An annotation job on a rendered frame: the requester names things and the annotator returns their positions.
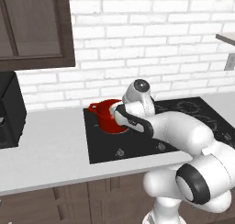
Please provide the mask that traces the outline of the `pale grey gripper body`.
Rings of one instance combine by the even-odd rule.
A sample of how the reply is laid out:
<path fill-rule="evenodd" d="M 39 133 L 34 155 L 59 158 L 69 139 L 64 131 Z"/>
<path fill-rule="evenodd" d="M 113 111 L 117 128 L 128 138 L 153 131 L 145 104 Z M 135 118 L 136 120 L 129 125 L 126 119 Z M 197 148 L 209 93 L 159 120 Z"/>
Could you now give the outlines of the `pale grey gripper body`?
<path fill-rule="evenodd" d="M 119 126 L 121 125 L 122 115 L 117 111 L 117 107 L 121 104 L 122 102 L 118 101 L 109 108 L 111 116 L 114 118 L 114 120 Z"/>

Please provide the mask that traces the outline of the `red pot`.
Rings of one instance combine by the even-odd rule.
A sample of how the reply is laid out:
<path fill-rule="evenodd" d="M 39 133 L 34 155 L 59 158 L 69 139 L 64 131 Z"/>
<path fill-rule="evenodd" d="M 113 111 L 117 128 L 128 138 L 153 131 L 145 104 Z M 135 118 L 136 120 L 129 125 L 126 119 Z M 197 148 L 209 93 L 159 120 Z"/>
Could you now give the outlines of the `red pot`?
<path fill-rule="evenodd" d="M 118 102 L 118 99 L 107 99 L 99 103 L 92 103 L 88 107 L 90 112 L 96 114 L 98 126 L 105 133 L 118 134 L 127 130 L 126 127 L 121 127 L 116 123 L 109 111 L 109 108 Z"/>

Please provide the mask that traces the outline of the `black hob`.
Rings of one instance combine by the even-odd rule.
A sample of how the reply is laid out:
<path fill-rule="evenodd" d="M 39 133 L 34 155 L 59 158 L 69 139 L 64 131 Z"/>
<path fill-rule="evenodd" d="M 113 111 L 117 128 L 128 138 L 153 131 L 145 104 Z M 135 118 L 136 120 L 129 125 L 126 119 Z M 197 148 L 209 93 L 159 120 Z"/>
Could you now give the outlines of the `black hob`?
<path fill-rule="evenodd" d="M 178 111 L 199 119 L 212 129 L 216 140 L 235 149 L 235 128 L 201 97 L 155 101 L 154 106 L 157 113 Z M 150 138 L 145 139 L 140 132 L 133 129 L 127 129 L 118 134 L 105 133 L 98 126 L 96 114 L 90 112 L 88 108 L 84 109 L 84 123 L 90 163 L 111 162 L 177 151 L 171 144 Z M 224 139 L 223 134 L 226 133 L 230 134 L 230 141 Z M 165 145 L 165 151 L 158 149 L 159 142 Z M 117 157 L 118 149 L 125 152 L 124 157 Z"/>

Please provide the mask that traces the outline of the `brown base cupboard door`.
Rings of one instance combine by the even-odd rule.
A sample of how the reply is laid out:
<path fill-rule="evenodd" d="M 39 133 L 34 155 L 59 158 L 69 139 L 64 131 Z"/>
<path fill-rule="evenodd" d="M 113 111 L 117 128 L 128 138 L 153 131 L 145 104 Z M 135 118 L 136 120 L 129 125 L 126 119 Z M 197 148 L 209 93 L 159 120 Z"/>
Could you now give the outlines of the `brown base cupboard door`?
<path fill-rule="evenodd" d="M 51 188 L 0 196 L 0 224 L 60 224 Z"/>
<path fill-rule="evenodd" d="M 154 204 L 142 180 L 143 174 L 132 174 L 89 182 L 92 224 L 141 224 Z"/>

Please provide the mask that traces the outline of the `narrow brown base cupboard panel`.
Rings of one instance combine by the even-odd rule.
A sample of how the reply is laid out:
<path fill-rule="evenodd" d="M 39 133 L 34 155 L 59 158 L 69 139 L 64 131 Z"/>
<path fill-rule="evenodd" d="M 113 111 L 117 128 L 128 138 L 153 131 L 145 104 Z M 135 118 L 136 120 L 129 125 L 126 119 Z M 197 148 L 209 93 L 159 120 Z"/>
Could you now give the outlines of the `narrow brown base cupboard panel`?
<path fill-rule="evenodd" d="M 86 183 L 52 189 L 61 224 L 92 224 Z"/>

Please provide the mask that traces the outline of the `black coffee machine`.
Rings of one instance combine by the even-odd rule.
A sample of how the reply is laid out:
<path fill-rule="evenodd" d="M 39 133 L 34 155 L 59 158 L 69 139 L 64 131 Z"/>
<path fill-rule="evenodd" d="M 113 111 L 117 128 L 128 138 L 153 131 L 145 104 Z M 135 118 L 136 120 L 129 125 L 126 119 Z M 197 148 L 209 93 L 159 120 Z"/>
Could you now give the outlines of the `black coffee machine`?
<path fill-rule="evenodd" d="M 0 149 L 18 146 L 26 116 L 17 74 L 0 72 Z"/>

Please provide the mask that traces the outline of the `dark brown wall cupboard door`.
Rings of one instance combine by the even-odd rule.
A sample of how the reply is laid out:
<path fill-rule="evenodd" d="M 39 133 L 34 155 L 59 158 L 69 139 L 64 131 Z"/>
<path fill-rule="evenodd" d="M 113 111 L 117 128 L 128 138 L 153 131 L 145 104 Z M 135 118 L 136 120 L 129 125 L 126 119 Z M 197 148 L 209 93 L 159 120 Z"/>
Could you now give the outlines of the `dark brown wall cupboard door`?
<path fill-rule="evenodd" d="M 0 0 L 0 72 L 74 65 L 69 0 Z"/>

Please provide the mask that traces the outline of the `grey wall socket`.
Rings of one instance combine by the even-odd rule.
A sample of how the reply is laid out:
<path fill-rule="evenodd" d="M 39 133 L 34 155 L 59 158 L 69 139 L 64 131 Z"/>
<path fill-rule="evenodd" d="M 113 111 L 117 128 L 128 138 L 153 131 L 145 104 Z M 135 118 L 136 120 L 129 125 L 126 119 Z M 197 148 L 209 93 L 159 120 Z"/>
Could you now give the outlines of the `grey wall socket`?
<path fill-rule="evenodd" d="M 225 71 L 233 71 L 235 69 L 235 53 L 230 53 L 225 65 Z"/>

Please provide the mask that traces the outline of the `pale wall shelf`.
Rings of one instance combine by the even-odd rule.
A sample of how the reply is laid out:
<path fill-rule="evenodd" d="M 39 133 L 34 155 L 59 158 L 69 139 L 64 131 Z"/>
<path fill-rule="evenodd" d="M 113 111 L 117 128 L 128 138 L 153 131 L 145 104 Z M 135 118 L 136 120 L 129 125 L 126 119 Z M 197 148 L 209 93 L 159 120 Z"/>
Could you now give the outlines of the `pale wall shelf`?
<path fill-rule="evenodd" d="M 235 32 L 217 34 L 216 38 L 235 46 Z"/>

